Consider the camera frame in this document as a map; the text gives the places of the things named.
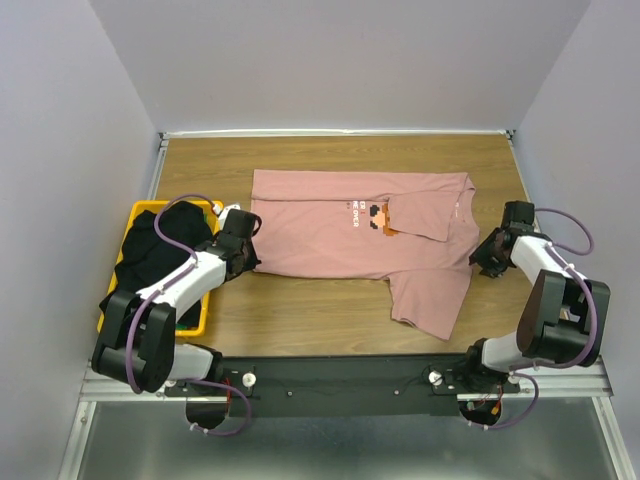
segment wooden tabletop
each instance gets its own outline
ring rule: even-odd
[[[506,201],[526,199],[500,135],[171,139],[156,197],[197,192],[249,208],[256,168],[469,172],[481,239],[499,225]],[[194,343],[226,356],[462,352],[513,331],[529,291],[518,270],[491,280],[476,268],[445,342],[391,320],[385,281],[245,273],[212,292],[206,334]]]

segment gray wall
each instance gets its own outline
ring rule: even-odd
[[[525,183],[539,205],[576,214],[596,250],[576,263],[606,281],[612,302],[604,359],[613,406],[640,472],[640,3],[594,0],[516,133]],[[561,220],[558,239],[584,244]]]
[[[157,136],[86,0],[0,2],[0,477],[55,478]]]
[[[91,0],[160,130],[516,127],[588,0]]]

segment yellow bin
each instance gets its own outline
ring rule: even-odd
[[[191,200],[190,203],[193,203],[194,205],[197,205],[200,208],[202,208],[202,211],[207,217],[207,223],[209,224],[209,227],[211,227],[211,231],[213,233],[216,233],[218,231],[218,217],[216,217],[211,211],[211,206],[209,205],[209,202],[206,202],[204,200]],[[220,208],[224,207],[222,202],[215,201],[215,203]],[[127,222],[127,229],[125,230],[125,237],[129,229],[133,225],[134,219],[138,215],[140,215],[145,210],[149,210],[150,212],[153,212],[153,213],[158,213],[160,210],[162,210],[162,207],[164,207],[166,204],[167,204],[167,200],[151,200],[151,201],[143,200],[140,202],[136,202],[133,205],[133,208],[131,209],[131,215],[129,215],[129,221]],[[122,249],[120,249],[120,252],[118,253],[118,260],[116,261],[116,263],[119,263],[121,260],[122,260]],[[107,291],[107,294],[115,290],[117,283],[118,281],[116,280],[116,275],[114,273],[111,276],[111,283],[109,283],[109,290]],[[196,328],[190,328],[186,330],[176,329],[176,337],[199,337],[201,335],[204,335],[204,329],[207,325],[207,311],[209,310],[209,295],[210,293],[207,292],[205,296],[202,297],[202,302],[201,302],[202,310],[200,311],[200,320],[198,321],[198,326]],[[100,331],[100,329],[102,328],[102,322],[104,322],[104,314],[100,315],[100,320],[98,321],[98,331]]]

